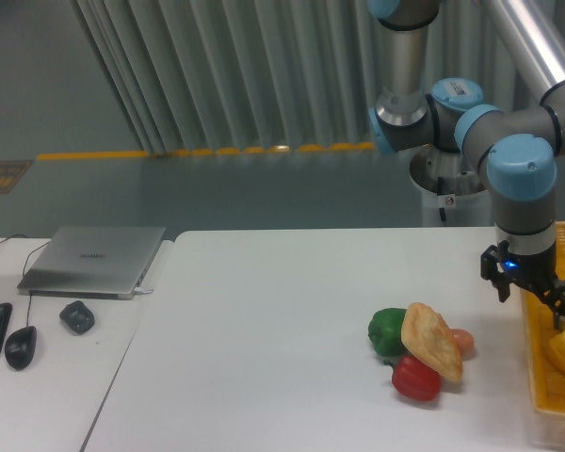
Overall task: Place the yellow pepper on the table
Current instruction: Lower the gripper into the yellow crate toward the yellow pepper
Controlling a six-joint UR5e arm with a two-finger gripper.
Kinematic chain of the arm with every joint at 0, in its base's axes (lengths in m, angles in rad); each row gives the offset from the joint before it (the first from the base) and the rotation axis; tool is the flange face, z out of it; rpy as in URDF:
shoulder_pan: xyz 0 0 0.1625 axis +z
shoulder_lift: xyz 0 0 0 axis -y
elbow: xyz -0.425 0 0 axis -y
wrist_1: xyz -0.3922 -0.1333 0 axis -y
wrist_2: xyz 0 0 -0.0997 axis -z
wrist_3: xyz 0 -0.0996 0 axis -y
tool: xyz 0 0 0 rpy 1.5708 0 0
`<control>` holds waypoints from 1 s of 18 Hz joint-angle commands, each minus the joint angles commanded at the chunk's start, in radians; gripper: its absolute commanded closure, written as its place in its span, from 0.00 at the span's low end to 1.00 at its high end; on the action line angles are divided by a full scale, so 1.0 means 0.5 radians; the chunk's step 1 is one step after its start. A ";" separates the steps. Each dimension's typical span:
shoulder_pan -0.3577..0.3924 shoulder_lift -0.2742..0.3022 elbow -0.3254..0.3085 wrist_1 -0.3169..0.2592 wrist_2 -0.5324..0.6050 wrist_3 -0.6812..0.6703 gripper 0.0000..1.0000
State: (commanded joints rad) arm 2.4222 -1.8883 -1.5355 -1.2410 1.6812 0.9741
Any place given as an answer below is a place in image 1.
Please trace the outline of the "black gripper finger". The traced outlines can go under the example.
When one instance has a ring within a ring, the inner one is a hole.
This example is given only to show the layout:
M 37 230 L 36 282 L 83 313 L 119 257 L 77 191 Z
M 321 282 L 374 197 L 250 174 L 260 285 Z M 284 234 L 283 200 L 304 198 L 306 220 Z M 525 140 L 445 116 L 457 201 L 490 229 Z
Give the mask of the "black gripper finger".
M 542 293 L 541 300 L 552 312 L 553 328 L 562 331 L 565 324 L 565 280 L 554 278 L 550 288 Z
M 480 276 L 496 289 L 498 300 L 505 302 L 510 296 L 509 284 L 501 265 L 500 253 L 497 248 L 487 248 L 480 256 Z

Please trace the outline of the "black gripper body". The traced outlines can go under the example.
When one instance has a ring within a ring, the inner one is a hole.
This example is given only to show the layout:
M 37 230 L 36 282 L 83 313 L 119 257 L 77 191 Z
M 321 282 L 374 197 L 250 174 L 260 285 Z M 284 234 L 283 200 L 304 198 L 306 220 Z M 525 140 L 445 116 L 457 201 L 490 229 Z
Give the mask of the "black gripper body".
M 542 295 L 550 288 L 552 280 L 557 278 L 557 246 L 553 243 L 547 250 L 534 254 L 513 253 L 509 243 L 504 240 L 497 248 L 501 265 L 510 284 L 514 284 L 534 295 Z

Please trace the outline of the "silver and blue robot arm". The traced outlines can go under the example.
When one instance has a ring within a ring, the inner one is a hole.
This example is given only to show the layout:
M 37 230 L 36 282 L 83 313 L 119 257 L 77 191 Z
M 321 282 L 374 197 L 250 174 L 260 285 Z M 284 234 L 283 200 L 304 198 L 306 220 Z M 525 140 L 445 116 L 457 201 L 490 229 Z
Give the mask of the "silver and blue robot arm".
M 482 103 L 459 79 L 423 91 L 428 26 L 436 1 L 371 1 L 371 15 L 388 31 L 391 72 L 369 112 L 383 153 L 430 144 L 461 158 L 492 200 L 496 241 L 480 258 L 480 273 L 500 300 L 512 287 L 535 295 L 565 324 L 565 279 L 558 277 L 556 159 L 565 155 L 565 42 L 533 1 L 485 1 L 482 9 L 538 104 L 505 113 Z

